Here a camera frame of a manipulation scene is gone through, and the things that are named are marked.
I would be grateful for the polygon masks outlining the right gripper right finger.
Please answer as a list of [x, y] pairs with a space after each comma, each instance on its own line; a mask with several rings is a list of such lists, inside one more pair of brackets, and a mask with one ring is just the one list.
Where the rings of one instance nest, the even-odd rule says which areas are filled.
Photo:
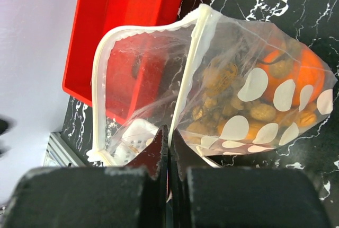
[[177, 130], [169, 153], [174, 227], [331, 227], [301, 171], [214, 168]]

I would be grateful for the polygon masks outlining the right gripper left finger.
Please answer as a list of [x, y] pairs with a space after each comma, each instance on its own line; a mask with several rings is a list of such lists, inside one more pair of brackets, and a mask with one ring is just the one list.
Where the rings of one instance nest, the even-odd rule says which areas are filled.
[[4, 227], [165, 227], [168, 129], [123, 167], [41, 167], [19, 181]]

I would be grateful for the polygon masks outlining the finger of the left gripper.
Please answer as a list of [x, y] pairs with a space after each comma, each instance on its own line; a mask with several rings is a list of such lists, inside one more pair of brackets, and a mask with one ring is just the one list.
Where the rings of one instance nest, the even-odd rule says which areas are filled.
[[[9, 117], [1, 116], [0, 121], [1, 121], [1, 136], [8, 133], [16, 125], [16, 121]], [[7, 151], [8, 147], [5, 146], [4, 142], [1, 140], [1, 156], [4, 156], [4, 154]]]

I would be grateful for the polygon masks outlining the clear zip top bag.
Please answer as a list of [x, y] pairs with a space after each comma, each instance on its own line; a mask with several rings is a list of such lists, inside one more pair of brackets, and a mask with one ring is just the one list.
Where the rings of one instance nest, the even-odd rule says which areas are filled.
[[[282, 52], [276, 63], [287, 56], [296, 60], [303, 49], [309, 48], [271, 22], [233, 19], [206, 4], [169, 25], [108, 31], [93, 61], [93, 141], [88, 160], [117, 166], [107, 150], [109, 141], [135, 119], [158, 128], [166, 125], [169, 139], [179, 131], [202, 158], [266, 152], [287, 145], [331, 114], [337, 78], [323, 61], [321, 93], [310, 102], [314, 88], [306, 85], [300, 104], [293, 106], [295, 81], [281, 83], [273, 100], [267, 101], [263, 94], [269, 79], [257, 64], [264, 64], [263, 59], [275, 50]], [[110, 53], [119, 52], [165, 57], [155, 100], [135, 110], [123, 124], [106, 113], [104, 83]]]

